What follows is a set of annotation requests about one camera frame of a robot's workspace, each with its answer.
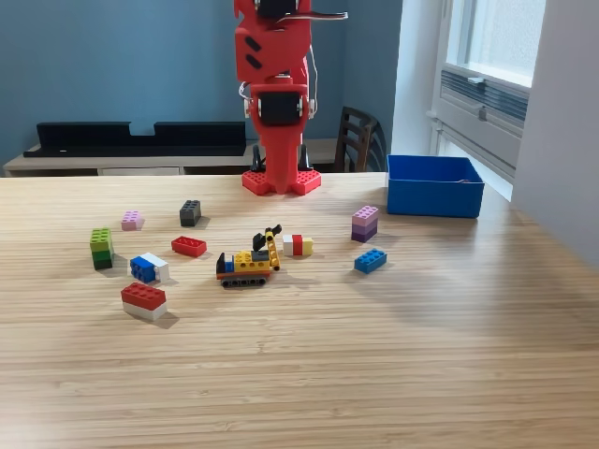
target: black object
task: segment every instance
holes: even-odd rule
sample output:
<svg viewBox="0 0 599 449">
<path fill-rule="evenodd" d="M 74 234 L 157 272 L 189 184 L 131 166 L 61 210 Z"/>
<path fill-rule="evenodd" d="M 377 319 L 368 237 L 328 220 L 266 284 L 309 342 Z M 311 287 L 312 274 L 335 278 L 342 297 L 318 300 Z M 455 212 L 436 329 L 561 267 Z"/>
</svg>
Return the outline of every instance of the black object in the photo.
<svg viewBox="0 0 599 449">
<path fill-rule="evenodd" d="M 297 11 L 296 0 L 260 0 L 257 14 L 263 19 L 281 19 Z"/>
<path fill-rule="evenodd" d="M 260 94 L 260 121 L 266 126 L 289 126 L 301 120 L 301 95 L 297 92 Z"/>
<path fill-rule="evenodd" d="M 41 148 L 24 157 L 243 156 L 245 123 L 156 123 L 131 136 L 130 122 L 40 123 Z"/>
<path fill-rule="evenodd" d="M 221 253 L 221 256 L 216 261 L 216 274 L 223 273 L 226 273 L 225 253 Z"/>
<path fill-rule="evenodd" d="M 187 200 L 179 211 L 182 227 L 196 227 L 201 216 L 201 205 L 197 200 Z"/>
<path fill-rule="evenodd" d="M 252 262 L 270 262 L 268 251 L 252 251 Z"/>
<path fill-rule="evenodd" d="M 264 167 L 264 159 L 261 159 L 260 156 L 260 147 L 254 145 L 252 151 L 254 152 L 254 157 L 252 158 L 251 170 L 255 173 L 262 173 L 266 171 L 266 168 Z"/>
<path fill-rule="evenodd" d="M 299 171 L 313 171 L 312 166 L 310 165 L 310 159 L 308 158 L 308 148 L 305 143 L 301 144 L 301 154 L 299 156 Z"/>
</svg>

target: window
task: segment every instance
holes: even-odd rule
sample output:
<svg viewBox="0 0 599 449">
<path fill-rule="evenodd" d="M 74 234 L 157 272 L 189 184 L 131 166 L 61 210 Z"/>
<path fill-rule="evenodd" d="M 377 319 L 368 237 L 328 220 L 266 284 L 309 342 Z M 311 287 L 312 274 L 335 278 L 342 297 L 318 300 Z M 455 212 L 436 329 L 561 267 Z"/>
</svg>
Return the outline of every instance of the window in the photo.
<svg viewBox="0 0 599 449">
<path fill-rule="evenodd" d="M 546 0 L 456 0 L 447 62 L 531 87 Z"/>
<path fill-rule="evenodd" d="M 501 177 L 516 174 L 546 0 L 444 0 L 431 148 L 451 136 Z"/>
</svg>

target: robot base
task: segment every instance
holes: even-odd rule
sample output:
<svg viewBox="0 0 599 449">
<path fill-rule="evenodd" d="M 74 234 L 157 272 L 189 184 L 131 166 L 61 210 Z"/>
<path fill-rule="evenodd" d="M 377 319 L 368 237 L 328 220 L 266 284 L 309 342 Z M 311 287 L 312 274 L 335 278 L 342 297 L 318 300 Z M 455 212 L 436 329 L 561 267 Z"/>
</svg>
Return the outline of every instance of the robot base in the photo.
<svg viewBox="0 0 599 449">
<path fill-rule="evenodd" d="M 243 187 L 258 196 L 275 192 L 274 187 L 266 179 L 266 173 L 246 171 L 243 173 L 242 181 Z M 298 173 L 296 183 L 291 186 L 290 192 L 304 196 L 320 187 L 321 184 L 322 177 L 317 171 L 301 171 Z"/>
</svg>

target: red robot arm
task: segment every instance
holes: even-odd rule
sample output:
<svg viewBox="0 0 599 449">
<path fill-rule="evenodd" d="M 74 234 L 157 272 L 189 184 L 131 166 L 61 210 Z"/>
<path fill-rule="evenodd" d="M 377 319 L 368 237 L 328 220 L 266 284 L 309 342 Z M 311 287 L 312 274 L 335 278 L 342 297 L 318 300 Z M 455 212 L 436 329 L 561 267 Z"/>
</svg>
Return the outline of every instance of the red robot arm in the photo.
<svg viewBox="0 0 599 449">
<path fill-rule="evenodd" d="M 256 195 L 294 192 L 306 195 L 321 184 L 320 174 L 309 168 L 298 148 L 308 119 L 314 115 L 310 101 L 307 53 L 312 47 L 311 20 L 341 20 L 344 14 L 317 14 L 311 0 L 235 0 L 235 15 L 243 20 L 235 32 L 237 73 L 246 115 L 252 117 L 266 151 L 266 169 L 259 160 L 243 175 L 243 185 Z"/>
</svg>

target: green lego stack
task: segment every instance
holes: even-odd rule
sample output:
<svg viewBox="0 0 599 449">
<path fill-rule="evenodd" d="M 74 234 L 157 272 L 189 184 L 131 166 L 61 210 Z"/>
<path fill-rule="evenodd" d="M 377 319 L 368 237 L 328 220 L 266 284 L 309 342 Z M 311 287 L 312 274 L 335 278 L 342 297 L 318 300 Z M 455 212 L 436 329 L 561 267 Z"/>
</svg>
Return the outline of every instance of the green lego stack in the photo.
<svg viewBox="0 0 599 449">
<path fill-rule="evenodd" d="M 92 231 L 90 248 L 92 249 L 92 259 L 96 270 L 112 268 L 114 249 L 112 248 L 112 236 L 107 227 Z"/>
</svg>

